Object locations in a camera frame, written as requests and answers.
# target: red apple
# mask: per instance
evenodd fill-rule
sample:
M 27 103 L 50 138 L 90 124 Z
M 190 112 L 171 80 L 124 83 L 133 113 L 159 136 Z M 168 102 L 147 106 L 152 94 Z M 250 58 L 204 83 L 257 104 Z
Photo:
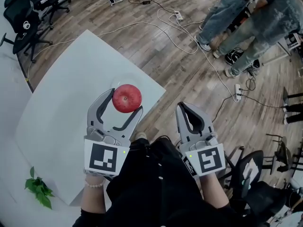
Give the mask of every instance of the red apple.
M 130 113 L 140 107 L 142 102 L 141 92 L 130 84 L 119 86 L 113 94 L 113 105 L 119 112 Z

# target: floor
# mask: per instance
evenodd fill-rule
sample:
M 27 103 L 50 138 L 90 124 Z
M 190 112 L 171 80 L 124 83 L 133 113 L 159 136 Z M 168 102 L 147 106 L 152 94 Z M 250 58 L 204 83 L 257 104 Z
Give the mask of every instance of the floor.
M 156 1 L 164 7 L 179 10 L 185 20 L 182 24 L 188 24 L 204 19 L 208 8 L 217 0 Z M 57 44 L 77 38 L 86 29 L 99 35 L 130 23 L 145 21 L 160 26 L 184 50 L 194 51 L 196 44 L 189 36 L 157 19 L 159 8 L 155 3 L 134 5 L 127 0 L 114 6 L 110 6 L 108 0 L 72 0 L 70 13 L 56 14 L 54 30 L 50 31 L 45 39 Z M 160 11 L 162 19 L 167 21 L 169 16 L 168 12 Z M 199 31 L 198 25 L 190 25 L 187 29 L 192 35 Z M 223 36 L 215 39 L 213 45 L 218 45 Z M 146 132 L 149 140 L 165 134 L 174 143 L 179 141 L 175 118 L 175 107 L 178 102 L 194 104 L 214 118 L 222 101 L 230 96 L 201 51 L 195 54 L 182 52 L 154 26 L 137 24 L 101 38 L 166 89 L 163 98 L 137 127 L 137 130 Z M 25 71 L 29 71 L 29 81 L 34 89 L 69 45 L 70 43 L 60 44 L 41 52 L 36 57 L 36 64 L 31 64 L 29 70 L 29 58 L 20 53 L 20 60 Z M 46 45 L 40 45 L 36 51 L 39 52 L 45 47 Z M 274 46 L 261 58 L 261 61 L 268 60 L 279 53 L 278 47 Z M 223 69 L 228 66 L 224 59 L 215 60 L 210 52 L 207 55 L 232 92 L 235 83 L 244 87 L 248 79 L 246 74 L 236 79 L 228 79 L 223 74 Z M 286 87 L 290 94 L 302 92 L 303 80 L 297 73 L 302 63 L 297 54 L 291 57 L 291 61 L 286 57 L 262 67 L 259 75 L 256 76 L 256 89 L 244 94 L 267 105 L 281 106 L 283 87 Z M 273 155 L 277 145 L 271 141 L 272 137 L 265 135 L 266 133 L 286 136 L 288 147 L 294 152 L 299 147 L 302 137 L 302 124 L 293 123 L 284 126 L 283 116 L 281 109 L 268 108 L 248 98 L 235 103 L 230 98 L 225 101 L 224 107 L 219 112 L 214 128 L 218 134 L 218 141 L 223 143 L 227 154 L 235 146 L 245 146 L 245 154 L 262 149 L 266 156 Z M 269 175 L 269 171 L 264 170 L 262 179 L 271 185 L 278 183 L 281 186 L 283 179 L 288 178 L 290 174 L 291 172 L 284 174 L 274 172 Z

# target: bracelet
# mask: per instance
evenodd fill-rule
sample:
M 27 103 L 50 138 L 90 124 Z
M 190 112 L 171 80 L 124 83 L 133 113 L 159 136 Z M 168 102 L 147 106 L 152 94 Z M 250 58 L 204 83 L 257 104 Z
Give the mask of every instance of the bracelet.
M 99 188 L 99 187 L 102 187 L 104 185 L 106 181 L 106 178 L 103 179 L 102 183 L 100 184 L 93 184 L 93 185 L 90 185 L 86 180 L 85 180 L 85 186 L 88 186 L 90 188 Z

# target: jeans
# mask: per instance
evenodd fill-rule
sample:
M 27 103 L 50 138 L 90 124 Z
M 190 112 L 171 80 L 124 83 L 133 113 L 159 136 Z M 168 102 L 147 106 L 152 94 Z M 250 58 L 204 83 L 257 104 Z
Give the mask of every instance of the jeans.
M 303 121 L 303 104 L 294 104 L 285 107 L 288 112 L 298 112 L 299 114 L 289 116 L 286 118 L 288 123 L 294 123 L 298 121 Z
M 212 39 L 226 30 L 232 21 L 246 7 L 248 0 L 220 0 L 207 14 L 202 28 L 196 36 L 201 44 L 209 44 Z
M 217 49 L 218 55 L 226 55 L 244 40 L 256 35 L 258 32 L 254 28 L 252 17 L 249 17 L 237 30 L 235 30 L 226 40 L 224 40 Z M 262 56 L 270 45 L 265 41 L 258 41 L 256 38 L 250 43 L 244 54 L 232 65 L 231 72 L 238 76 L 254 60 Z

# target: black clothing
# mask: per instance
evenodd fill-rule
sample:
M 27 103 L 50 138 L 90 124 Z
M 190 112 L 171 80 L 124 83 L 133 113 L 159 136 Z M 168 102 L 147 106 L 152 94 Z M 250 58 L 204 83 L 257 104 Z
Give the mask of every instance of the black clothing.
M 297 112 L 299 114 L 289 116 L 286 118 L 287 123 L 294 123 L 298 121 L 303 121 L 303 104 L 294 104 L 290 106 L 285 106 L 288 112 Z
M 107 187 L 112 206 L 105 214 L 81 211 L 73 227 L 248 227 L 228 206 L 205 202 L 167 138 L 131 145 L 119 176 Z

